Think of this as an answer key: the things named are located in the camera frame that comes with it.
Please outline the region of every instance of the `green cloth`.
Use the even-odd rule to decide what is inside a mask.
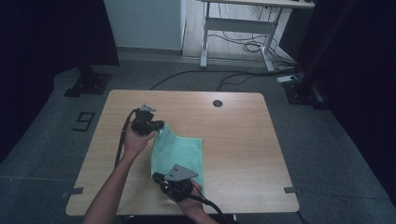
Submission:
[[[165,123],[157,132],[151,153],[151,174],[166,175],[175,165],[184,166],[199,175],[194,180],[204,186],[202,169],[202,138],[187,138],[175,135]]]

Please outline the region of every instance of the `wooden table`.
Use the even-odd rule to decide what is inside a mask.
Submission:
[[[201,62],[200,66],[206,68],[207,65],[207,32],[214,31],[228,31],[250,34],[268,35],[265,45],[262,48],[262,57],[264,58],[267,70],[275,71],[271,56],[269,55],[269,48],[274,38],[277,24],[279,22],[280,14],[284,7],[289,8],[313,8],[315,4],[311,1],[309,3],[305,0],[291,1],[291,0],[198,0],[207,3],[205,13],[205,26],[204,26],[204,42],[201,49]],[[224,4],[237,4],[237,5],[255,5],[255,6],[268,6],[278,7],[276,17],[273,21],[251,21],[251,20],[235,20],[225,18],[211,18],[209,17],[210,3],[224,3]]]
[[[220,100],[222,107],[213,102]],[[114,168],[120,130],[142,104],[176,134],[203,138],[206,198],[227,214],[296,212],[292,187],[276,133],[259,93],[112,91],[107,98],[66,213],[83,216]],[[179,208],[150,176],[152,140],[132,165],[118,215],[175,215]],[[211,207],[206,212],[216,213]]]

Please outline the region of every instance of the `dark curtain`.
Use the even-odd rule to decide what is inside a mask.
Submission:
[[[62,71],[119,65],[101,0],[6,0],[0,3],[0,161],[29,127]]]
[[[338,20],[347,3],[353,3],[352,7]],[[320,83],[330,110],[394,204],[395,10],[396,3],[385,0],[318,1],[299,55],[303,69]],[[338,29],[329,40],[329,31],[335,25]],[[329,45],[323,48],[325,40]]]

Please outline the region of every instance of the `person's hand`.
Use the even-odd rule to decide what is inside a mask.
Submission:
[[[131,129],[131,124],[128,125],[126,129],[126,134],[124,138],[124,157],[134,160],[140,152],[145,149],[148,141],[155,136],[156,132],[151,132],[147,136],[138,136]]]
[[[196,187],[196,188],[192,188],[191,194],[198,197],[202,197],[201,195],[203,189],[202,186],[197,182],[195,182],[193,179],[191,180],[191,182]],[[205,223],[205,224],[217,223],[205,212],[203,204],[198,201],[195,201],[194,199],[190,199],[190,198],[185,199],[183,201],[178,202],[177,205],[180,207],[184,215],[194,220],[195,223]]]

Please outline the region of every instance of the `tape mark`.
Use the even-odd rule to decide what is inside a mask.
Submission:
[[[95,113],[93,112],[81,112],[79,113],[78,119],[76,122],[78,123],[87,123],[85,128],[74,128],[73,131],[76,132],[87,132],[90,129],[93,117],[95,116]]]
[[[283,190],[285,190],[285,193],[295,193],[296,195],[303,194],[301,189],[297,189],[295,187],[283,188]]]
[[[82,194],[83,190],[84,190],[84,188],[71,189],[69,192],[64,192],[64,194],[62,195],[62,198],[68,198],[70,195],[73,195],[73,194]]]

